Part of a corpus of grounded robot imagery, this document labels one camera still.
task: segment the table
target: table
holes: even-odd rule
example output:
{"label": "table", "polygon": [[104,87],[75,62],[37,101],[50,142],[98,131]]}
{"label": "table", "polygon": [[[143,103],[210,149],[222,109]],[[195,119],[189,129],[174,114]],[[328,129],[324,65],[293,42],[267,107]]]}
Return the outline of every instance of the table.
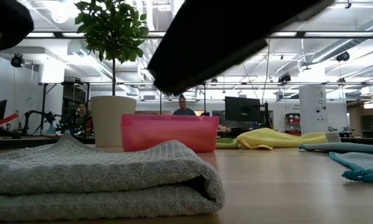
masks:
{"label": "table", "polygon": [[216,164],[223,181],[227,203],[216,214],[44,223],[373,223],[373,184],[344,179],[346,168],[325,153],[218,149],[199,155]]}

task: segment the pink plastic bin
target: pink plastic bin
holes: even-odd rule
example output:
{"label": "pink plastic bin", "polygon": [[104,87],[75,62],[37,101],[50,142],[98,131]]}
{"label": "pink plastic bin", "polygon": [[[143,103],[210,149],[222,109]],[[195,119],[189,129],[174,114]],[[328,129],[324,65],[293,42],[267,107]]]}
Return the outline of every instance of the pink plastic bin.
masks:
{"label": "pink plastic bin", "polygon": [[121,122],[126,152],[148,149],[169,140],[178,140],[194,152],[213,152],[218,117],[124,114]]}

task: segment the ceiling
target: ceiling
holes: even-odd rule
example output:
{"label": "ceiling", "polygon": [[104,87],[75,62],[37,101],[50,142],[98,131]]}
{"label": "ceiling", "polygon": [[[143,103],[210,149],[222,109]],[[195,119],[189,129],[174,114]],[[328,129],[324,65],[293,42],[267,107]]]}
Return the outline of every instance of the ceiling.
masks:
{"label": "ceiling", "polygon": [[[77,10],[73,3],[78,0],[18,0],[29,8],[35,22],[35,32],[75,32],[74,18]],[[127,0],[128,4],[148,15],[150,31],[165,32],[183,0]],[[292,24],[287,31],[364,31],[373,30],[373,0],[352,0],[349,9],[345,9],[346,1],[336,1],[334,5],[308,22]],[[217,77],[219,82],[265,82],[268,86],[254,85],[226,85],[225,95],[244,94],[248,97],[276,99],[275,94],[298,94],[297,86],[278,86],[279,76],[290,74],[292,82],[336,82],[344,77],[347,82],[373,81],[373,39],[365,42],[359,41],[345,43],[346,39],[271,39],[269,48],[263,49],[259,54],[246,60],[243,64],[228,69]],[[152,82],[152,76],[145,70],[160,39],[149,39],[141,48],[144,58],[137,62],[126,62],[117,66],[116,76],[120,82]],[[21,47],[44,47],[66,61],[65,76],[79,77],[86,82],[110,82],[102,75],[100,67],[111,73],[111,62],[97,62],[94,55],[86,56],[77,50],[85,46],[82,40],[30,40],[26,39],[19,44]],[[350,59],[346,62],[337,62],[332,54],[341,54],[347,51]],[[308,63],[309,70],[305,70],[304,63]],[[348,96],[361,97],[362,85],[348,86],[341,90],[338,86],[329,86],[328,95],[335,99],[347,93]],[[223,98],[223,85],[209,85],[210,97]],[[93,91],[110,91],[109,85],[93,86]],[[139,95],[156,95],[152,87],[142,87]],[[188,95],[199,98],[201,94]]]}

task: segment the yellow cloth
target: yellow cloth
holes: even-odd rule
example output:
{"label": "yellow cloth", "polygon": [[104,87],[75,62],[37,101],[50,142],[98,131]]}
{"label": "yellow cloth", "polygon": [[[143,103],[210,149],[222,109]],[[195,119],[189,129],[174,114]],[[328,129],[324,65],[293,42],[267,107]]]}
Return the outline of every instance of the yellow cloth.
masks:
{"label": "yellow cloth", "polygon": [[269,128],[260,128],[237,136],[237,141],[245,149],[265,148],[272,150],[273,147],[298,147],[302,144],[326,143],[326,137],[324,133],[293,136]]}

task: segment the man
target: man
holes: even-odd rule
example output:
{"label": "man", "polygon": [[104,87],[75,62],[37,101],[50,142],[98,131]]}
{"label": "man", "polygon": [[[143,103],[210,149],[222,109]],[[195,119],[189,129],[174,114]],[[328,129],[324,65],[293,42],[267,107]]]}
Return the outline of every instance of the man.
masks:
{"label": "man", "polygon": [[186,99],[184,95],[179,96],[179,109],[174,112],[174,115],[196,116],[192,109],[186,107]]}

